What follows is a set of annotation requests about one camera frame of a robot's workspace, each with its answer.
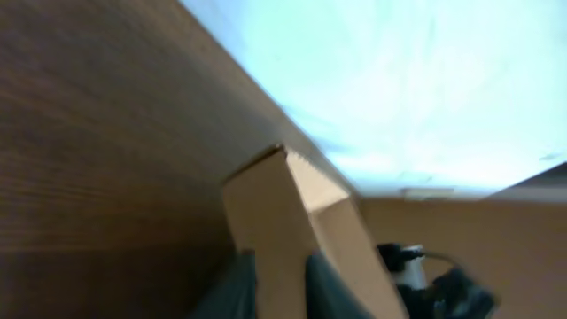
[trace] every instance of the wooden panel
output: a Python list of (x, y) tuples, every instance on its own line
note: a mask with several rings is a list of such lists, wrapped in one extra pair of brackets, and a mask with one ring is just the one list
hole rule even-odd
[[(563, 319), (567, 314), (567, 206), (515, 202), (365, 199), (377, 243), (422, 244), (456, 258), (501, 298), (494, 319)], [(428, 279), (445, 262), (424, 262)]]
[(157, 246), (186, 267), (156, 283), (206, 281), (231, 247), (219, 182), (269, 144), (344, 182), (174, 0), (0, 2), (0, 114), (2, 317), (144, 317), (150, 268), (126, 269)]

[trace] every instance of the cardboard flap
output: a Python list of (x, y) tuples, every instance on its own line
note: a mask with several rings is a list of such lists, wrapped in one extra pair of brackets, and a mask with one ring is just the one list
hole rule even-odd
[(287, 164), (308, 213), (316, 212), (349, 197), (348, 191), (298, 153), (287, 150)]

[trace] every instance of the brown cardboard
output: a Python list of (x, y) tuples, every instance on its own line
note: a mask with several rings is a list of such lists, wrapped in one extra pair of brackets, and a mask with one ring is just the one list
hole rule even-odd
[(256, 254), (260, 319), (306, 318), (305, 263), (317, 250), (375, 318), (406, 317), (348, 192), (297, 153), (264, 152), (222, 196), (237, 249)]

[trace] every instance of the wood grain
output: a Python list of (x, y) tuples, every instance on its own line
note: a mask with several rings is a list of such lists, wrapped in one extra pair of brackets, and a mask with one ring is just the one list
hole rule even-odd
[(3, 318), (179, 317), (270, 144), (348, 187), (174, 0), (0, 1), (0, 114)]

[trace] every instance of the wall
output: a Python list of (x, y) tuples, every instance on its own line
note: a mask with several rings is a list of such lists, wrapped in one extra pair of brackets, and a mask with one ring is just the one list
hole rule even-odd
[[(567, 206), (366, 199), (377, 243), (423, 244), (460, 260), (502, 299), (498, 319), (567, 316)], [(447, 269), (426, 261), (429, 278)]]
[(220, 184), (285, 142), (176, 0), (0, 1), (0, 317), (181, 318), (233, 252)]

